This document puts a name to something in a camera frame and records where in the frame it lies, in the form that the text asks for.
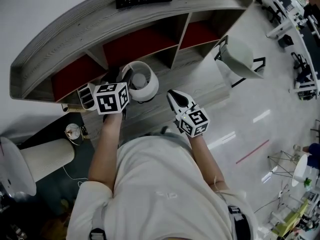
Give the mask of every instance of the tiled floor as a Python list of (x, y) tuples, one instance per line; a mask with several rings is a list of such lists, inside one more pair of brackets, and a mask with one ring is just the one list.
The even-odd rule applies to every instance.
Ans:
[[(301, 101), (297, 94), (289, 93), (295, 78), (291, 51), (300, 47), (282, 49), (276, 40), (266, 37), (272, 28), (265, 11), (253, 4), (231, 29), (229, 35), (246, 42), (255, 58), (266, 57), (264, 79), (245, 80), (230, 90), (230, 99), (225, 104), (206, 110), (211, 123), (204, 138), (229, 187), (245, 190), (253, 211), (275, 200), (281, 185), (284, 187), (287, 183), (290, 191), (284, 196), (284, 202), (288, 202), (289, 194), (297, 198), (303, 195), (303, 186), (291, 187), (287, 177), (272, 175), (264, 184), (262, 178), (270, 171), (269, 155), (280, 150), (292, 154), (295, 143), (307, 146), (315, 140), (310, 128), (315, 125), (315, 119), (320, 118), (319, 100)], [(297, 38), (294, 29), (287, 34), (293, 41)], [(240, 79), (233, 73), (228, 77), (227, 81), (232, 83)], [(263, 143), (257, 151), (236, 163)], [(310, 173), (313, 177), (316, 175), (308, 167), (306, 174)], [(277, 207), (276, 201), (256, 213), (260, 225), (268, 221), (270, 212), (277, 211)]]

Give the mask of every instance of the wooden panel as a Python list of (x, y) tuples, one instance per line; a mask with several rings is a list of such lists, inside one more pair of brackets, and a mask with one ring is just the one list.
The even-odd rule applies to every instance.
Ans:
[(81, 101), (79, 99), (77, 91), (71, 92), (69, 95), (59, 100), (62, 104), (80, 105), (82, 108)]
[(47, 77), (36, 88), (34, 88), (26, 99), (31, 101), (55, 102), (51, 77)]
[(244, 12), (241, 9), (213, 11), (210, 22), (217, 36), (223, 37)]
[(156, 54), (157, 58), (163, 62), (169, 69), (173, 67), (173, 63), (178, 52), (178, 46), (165, 49)]
[(79, 87), (106, 74), (106, 71), (88, 55), (84, 55), (60, 70), (51, 78), (54, 100), (66, 97)]
[(105, 70), (108, 69), (107, 59), (104, 53), (104, 49), (101, 45), (91, 47), (90, 49), (86, 50), (85, 53)]
[(177, 44), (180, 43), (189, 18), (189, 13), (164, 18), (158, 22), (161, 30), (171, 37)]
[(207, 42), (207, 43), (198, 45), (195, 48), (197, 48), (198, 52), (201, 54), (202, 57), (206, 57), (218, 42), (219, 42), (218, 40), (213, 42)]
[(138, 58), (177, 45), (177, 42), (155, 25), (106, 43), (103, 50), (109, 67), (120, 67)]
[(12, 64), (22, 67), (22, 98), (65, 60), (128, 29), (190, 12), (247, 7), (242, 0), (173, 0), (117, 10), (114, 1), (86, 0), (32, 40)]
[(192, 16), (192, 13), (188, 13), (188, 14), (185, 14), (186, 15), (186, 18), (183, 19), (183, 23), (180, 22), (179, 26), (180, 26), (180, 39), (179, 39), (179, 45), (177, 46), (176, 48), (176, 53), (174, 55), (174, 57), (172, 58), (172, 61), (171, 61), (171, 69), (174, 67), (174, 64), (175, 64), (175, 61), (176, 61), (176, 58), (178, 56), (178, 53), (179, 53), (179, 49), (180, 49), (180, 46), (182, 44), (182, 41), (184, 39), (184, 36), (186, 34), (186, 30), (187, 30), (187, 27), (188, 27), (188, 24), (189, 24), (189, 21), (190, 21), (190, 18)]
[(21, 98), (21, 86), (22, 86), (22, 79), (21, 79), (21, 67), (12, 67), (10, 70), (10, 97), (12, 99)]
[(211, 18), (212, 12), (213, 12), (212, 10), (193, 12), (191, 13), (191, 18), (189, 23), (207, 21)]
[[(207, 107), (229, 97), (228, 88), (212, 55), (203, 59), (194, 48), (179, 51), (176, 58), (181, 65), (174, 70), (165, 66), (156, 56), (143, 61), (154, 71), (159, 80), (159, 90), (153, 100), (139, 104), (132, 100), (127, 108), (127, 119), (122, 122), (120, 141), (136, 138), (174, 121), (167, 91), (176, 89), (190, 94), (201, 106)], [(82, 115), (92, 145), (96, 148), (102, 128), (103, 115), (96, 111)]]
[(213, 31), (206, 20), (189, 23), (184, 34), (180, 49), (219, 40), (220, 37)]

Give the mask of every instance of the black strap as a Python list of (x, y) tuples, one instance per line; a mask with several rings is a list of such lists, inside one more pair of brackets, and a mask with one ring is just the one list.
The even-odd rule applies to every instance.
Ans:
[(91, 230), (90, 240), (107, 240), (105, 231), (100, 228)]
[(234, 223), (236, 239), (234, 240), (251, 240), (251, 229), (247, 217), (237, 206), (228, 205), (231, 223)]

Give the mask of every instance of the white table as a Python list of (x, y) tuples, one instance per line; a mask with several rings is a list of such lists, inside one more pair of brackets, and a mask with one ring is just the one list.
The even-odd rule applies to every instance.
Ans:
[(291, 15), (291, 13), (287, 12), (286, 9), (283, 7), (281, 1), (279, 1), (279, 0), (272, 0), (272, 1), (279, 5), (279, 7), (281, 8), (281, 10), (283, 11), (283, 13), (286, 16), (286, 20), (283, 21), (283, 23), (281, 23), (279, 26), (277, 26), (276, 28), (271, 30), (269, 33), (267, 33), (266, 37), (267, 38), (272, 38), (272, 37), (276, 36), (276, 34), (281, 29), (286, 29), (286, 28), (289, 28), (289, 27), (294, 28), (296, 33), (297, 33), (299, 43), (303, 48), (303, 56), (306, 59), (306, 62), (310, 65), (311, 74), (312, 74), (313, 79), (315, 80), (315, 81), (309, 81), (309, 82), (302, 83), (300, 85), (300, 88), (291, 88), (289, 91), (293, 92), (293, 93), (298, 93), (298, 92), (316, 90), (316, 97), (319, 97), (320, 80), (317, 77), (316, 70), (315, 70), (314, 65), (312, 63), (312, 59), (311, 59), (311, 56), (310, 56), (310, 54), (308, 52), (308, 49), (306, 47), (305, 41), (303, 40), (303, 36), (300, 34), (299, 30), (297, 30), (297, 28), (296, 28), (298, 24), (297, 24), (297, 22), (294, 21), (293, 15)]
[(306, 168), (307, 168), (307, 163), (308, 163), (308, 156), (306, 154), (303, 154), (300, 157), (300, 160), (298, 161), (298, 163), (296, 164), (296, 167), (294, 169), (293, 176), (291, 179), (292, 187), (295, 187), (299, 183), (299, 181), (294, 179), (295, 176), (298, 176), (298, 177), (304, 176)]
[[(291, 178), (291, 185), (293, 187), (295, 187), (296, 185), (298, 185), (299, 181), (295, 180), (294, 177), (303, 177), (304, 173), (306, 171), (307, 168), (307, 163), (308, 163), (308, 156), (306, 154), (303, 154), (298, 163), (296, 163), (295, 161), (295, 157), (284, 152), (284, 151), (280, 151), (278, 157), (276, 156), (268, 156), (268, 159), (270, 161), (272, 161), (274, 163), (275, 166), (272, 166), (272, 163), (270, 163), (270, 166), (273, 168), (270, 170), (270, 173), (273, 175), (278, 175), (278, 176), (282, 176), (282, 177), (287, 177), (287, 178)], [(292, 167), (288, 167), (288, 165), (280, 165), (279, 162), (280, 160), (284, 160), (284, 161), (290, 161), (290, 165), (295, 165), (294, 171), (292, 170)], [(282, 168), (284, 171), (277, 171), (278, 167)]]

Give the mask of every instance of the wooden shelf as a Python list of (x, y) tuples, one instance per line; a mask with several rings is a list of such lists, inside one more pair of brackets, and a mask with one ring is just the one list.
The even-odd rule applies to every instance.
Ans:
[(192, 22), (189, 23), (186, 28), (180, 50), (217, 41), (219, 39), (220, 38), (214, 32), (208, 21), (202, 20)]
[(120, 67), (138, 58), (177, 46), (177, 42), (153, 25), (103, 45), (109, 67)]
[(204, 57), (199, 52), (198, 46), (193, 46), (179, 50), (175, 58), (173, 69), (187, 67), (193, 63), (200, 62)]
[[(15, 99), (25, 99), (43, 80), (63, 68), (73, 56), (139, 26), (193, 14), (199, 10), (244, 12), (253, 0), (172, 0), (168, 4), (157, 3), (124, 10), (117, 10), (113, 2), (114, 0), (84, 0), (45, 27), (21, 49), (21, 53), (11, 64), (10, 95)], [(222, 20), (215, 20), (216, 25), (223, 25), (221, 33), (229, 29), (225, 21), (235, 22), (233, 19), (229, 21), (229, 18), (233, 17), (226, 13), (221, 17)], [(131, 51), (138, 45), (127, 43)]]
[(106, 73), (107, 71), (88, 55), (82, 56), (51, 78), (54, 101), (59, 102), (79, 87)]
[(79, 96), (78, 96), (78, 93), (77, 93), (76, 90), (71, 92), (71, 93), (69, 93), (64, 98), (60, 99), (59, 103), (82, 106), (81, 101), (79, 99)]

